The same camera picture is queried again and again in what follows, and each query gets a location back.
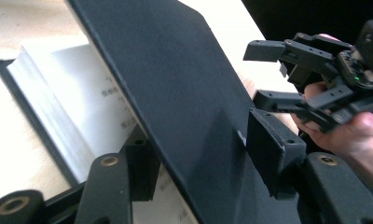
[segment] black cover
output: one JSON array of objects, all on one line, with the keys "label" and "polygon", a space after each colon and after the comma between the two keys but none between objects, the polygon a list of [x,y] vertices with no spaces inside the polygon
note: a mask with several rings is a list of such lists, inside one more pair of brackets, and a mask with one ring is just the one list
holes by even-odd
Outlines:
[{"label": "black cover", "polygon": [[298,223],[295,201],[271,199],[245,152],[253,103],[198,12],[176,0],[69,5],[200,223]]},{"label": "black cover", "polygon": [[50,154],[52,159],[55,160],[55,162],[57,163],[59,169],[61,170],[62,174],[66,178],[67,182],[72,187],[77,186],[78,183],[76,181],[76,178],[74,177],[70,168],[67,166],[67,163],[62,158],[62,155],[59,153],[58,149],[54,145],[53,141],[51,140],[50,136],[48,135],[46,129],[42,125],[38,116],[33,111],[29,102],[26,100],[18,84],[16,83],[12,75],[7,70],[7,66],[10,65],[12,62],[13,60],[0,60],[0,77],[3,79],[4,83],[7,85],[9,91],[11,92],[16,102],[18,103],[19,107],[23,111],[23,114],[29,120],[30,124],[34,127],[35,132],[38,134],[41,141],[44,143],[44,146],[46,147],[48,153]]}]

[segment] screw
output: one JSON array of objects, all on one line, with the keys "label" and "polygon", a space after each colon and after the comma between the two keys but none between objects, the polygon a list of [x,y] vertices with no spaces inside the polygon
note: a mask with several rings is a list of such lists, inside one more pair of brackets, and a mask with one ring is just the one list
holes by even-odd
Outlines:
[{"label": "screw", "polygon": [[336,166],[338,165],[338,162],[334,160],[333,158],[330,158],[328,156],[319,156],[318,161],[325,165],[330,165],[330,166]]},{"label": "screw", "polygon": [[317,106],[317,102],[314,101],[314,100],[309,100],[308,101],[308,105],[311,106],[311,107],[316,107]]},{"label": "screw", "polygon": [[29,202],[30,198],[27,196],[11,198],[0,205],[0,216],[14,214],[24,208]]},{"label": "screw", "polygon": [[333,119],[337,122],[337,123],[341,123],[343,122],[343,117],[341,115],[334,115]]},{"label": "screw", "polygon": [[105,157],[100,161],[100,164],[102,166],[112,166],[117,164],[118,161],[119,159],[117,157]]},{"label": "screw", "polygon": [[366,35],[365,35],[365,41],[366,41],[366,42],[370,42],[370,41],[372,41],[372,34],[366,34]]}]

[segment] finger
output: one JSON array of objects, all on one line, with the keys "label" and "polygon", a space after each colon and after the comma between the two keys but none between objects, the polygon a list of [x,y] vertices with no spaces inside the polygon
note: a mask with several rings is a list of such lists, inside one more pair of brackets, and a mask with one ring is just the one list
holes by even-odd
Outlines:
[{"label": "finger", "polygon": [[357,139],[373,137],[373,114],[370,112],[360,113],[347,123],[346,126],[350,137]]},{"label": "finger", "polygon": [[326,91],[326,85],[324,82],[316,82],[306,86],[305,88],[305,99],[308,100],[323,91]]},{"label": "finger", "polygon": [[316,122],[309,121],[305,123],[305,126],[316,131],[320,131],[320,125],[318,125]]},{"label": "finger", "polygon": [[316,132],[316,130],[314,129],[311,129],[309,128],[308,126],[306,126],[302,120],[300,120],[296,114],[291,114],[291,118],[294,120],[294,123],[297,125],[297,127],[302,130],[303,132],[305,132],[306,134],[308,135],[311,135],[311,134],[314,134]]}]

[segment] human hand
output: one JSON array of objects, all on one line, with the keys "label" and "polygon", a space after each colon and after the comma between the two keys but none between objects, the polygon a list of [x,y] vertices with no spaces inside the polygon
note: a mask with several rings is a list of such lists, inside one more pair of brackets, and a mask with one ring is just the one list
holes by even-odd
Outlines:
[{"label": "human hand", "polygon": [[[310,99],[325,91],[325,89],[324,82],[310,84],[305,89],[304,97]],[[298,128],[307,133],[317,146],[330,150],[336,155],[360,153],[373,146],[372,113],[360,113],[331,133],[320,132],[320,127],[312,121],[302,123],[296,115],[292,115],[292,118]]]}]

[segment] table surface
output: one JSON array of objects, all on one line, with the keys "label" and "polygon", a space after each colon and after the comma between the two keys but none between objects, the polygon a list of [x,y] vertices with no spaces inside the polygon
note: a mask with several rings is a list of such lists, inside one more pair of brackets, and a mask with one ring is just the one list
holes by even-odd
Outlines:
[{"label": "table surface", "polygon": [[[244,62],[247,44],[263,39],[242,1],[182,0],[203,15],[244,87],[295,91],[279,72],[278,63]],[[83,35],[61,0],[0,0],[0,59],[14,59],[25,39]],[[292,130],[288,115],[279,118]],[[45,199],[69,188],[33,127],[0,78],[0,197],[19,189],[38,189]]]}]

